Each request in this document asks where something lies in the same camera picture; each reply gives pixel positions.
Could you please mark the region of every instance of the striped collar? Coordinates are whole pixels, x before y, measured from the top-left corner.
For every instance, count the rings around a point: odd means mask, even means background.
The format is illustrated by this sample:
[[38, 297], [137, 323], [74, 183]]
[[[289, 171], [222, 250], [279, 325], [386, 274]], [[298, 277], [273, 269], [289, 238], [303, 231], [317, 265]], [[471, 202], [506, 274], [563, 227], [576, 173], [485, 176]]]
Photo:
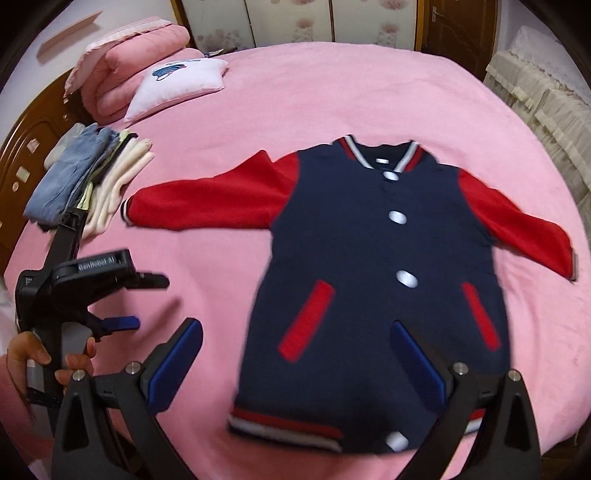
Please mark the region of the striped collar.
[[357, 143], [352, 135], [345, 135], [336, 142], [344, 149], [347, 156], [357, 160], [365, 168], [391, 170], [397, 173], [411, 171], [421, 161], [424, 150], [418, 142], [379, 147], [367, 147]]

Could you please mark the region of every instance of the jacket sleeve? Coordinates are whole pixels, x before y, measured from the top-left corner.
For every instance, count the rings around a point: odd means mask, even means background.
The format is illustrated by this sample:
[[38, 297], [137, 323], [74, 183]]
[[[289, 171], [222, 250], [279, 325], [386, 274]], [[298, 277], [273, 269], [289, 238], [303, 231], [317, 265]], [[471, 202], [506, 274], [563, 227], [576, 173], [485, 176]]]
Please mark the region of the jacket sleeve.
[[33, 434], [33, 419], [12, 383], [6, 355], [0, 357], [0, 421], [27, 464], [51, 453], [53, 441], [40, 439]]
[[176, 180], [139, 190], [121, 205], [132, 226], [268, 229], [297, 183], [296, 153], [273, 163], [260, 151], [210, 179]]
[[458, 182], [470, 209], [492, 236], [564, 278], [577, 280], [577, 255], [561, 227], [522, 212], [465, 170], [459, 169]]

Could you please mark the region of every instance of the blue denim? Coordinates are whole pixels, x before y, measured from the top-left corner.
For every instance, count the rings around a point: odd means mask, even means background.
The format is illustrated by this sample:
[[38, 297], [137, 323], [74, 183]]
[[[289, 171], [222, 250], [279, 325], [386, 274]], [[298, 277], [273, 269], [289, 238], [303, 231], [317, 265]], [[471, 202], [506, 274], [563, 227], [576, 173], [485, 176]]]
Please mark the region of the blue denim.
[[49, 227], [57, 226], [69, 204], [85, 187], [85, 179], [115, 148], [119, 134], [109, 127], [86, 127], [45, 174], [25, 207], [25, 216]]

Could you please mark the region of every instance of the metal screw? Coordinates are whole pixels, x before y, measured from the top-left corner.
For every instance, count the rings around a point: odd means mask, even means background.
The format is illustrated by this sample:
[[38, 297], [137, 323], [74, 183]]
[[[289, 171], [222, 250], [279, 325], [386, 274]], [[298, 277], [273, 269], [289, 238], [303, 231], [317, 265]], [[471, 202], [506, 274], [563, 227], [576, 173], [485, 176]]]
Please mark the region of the metal screw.
[[85, 376], [86, 376], [86, 373], [84, 372], [84, 370], [76, 370], [74, 373], [72, 373], [72, 380], [74, 382], [79, 382]]
[[521, 380], [521, 374], [517, 370], [509, 370], [509, 378], [513, 380], [513, 382], [518, 382]]
[[458, 375], [466, 375], [469, 372], [469, 368], [466, 364], [458, 362], [453, 364], [453, 371]]
[[125, 366], [125, 371], [129, 374], [129, 375], [135, 375], [137, 372], [140, 371], [140, 369], [142, 368], [142, 364], [139, 362], [129, 362], [126, 366]]

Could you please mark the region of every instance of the white wall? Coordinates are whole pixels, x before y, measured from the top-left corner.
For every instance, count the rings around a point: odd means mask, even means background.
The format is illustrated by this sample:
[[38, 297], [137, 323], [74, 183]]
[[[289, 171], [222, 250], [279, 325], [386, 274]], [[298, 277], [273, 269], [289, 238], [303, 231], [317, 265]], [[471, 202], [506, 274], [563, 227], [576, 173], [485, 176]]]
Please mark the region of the white wall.
[[[94, 24], [37, 58], [43, 41], [98, 10], [103, 12]], [[89, 43], [110, 30], [151, 16], [175, 21], [169, 0], [74, 0], [33, 41], [0, 93], [0, 145], [29, 103], [53, 80], [71, 69]]]
[[500, 0], [497, 22], [497, 50], [507, 50], [523, 25], [534, 28], [556, 40], [556, 36], [519, 0]]

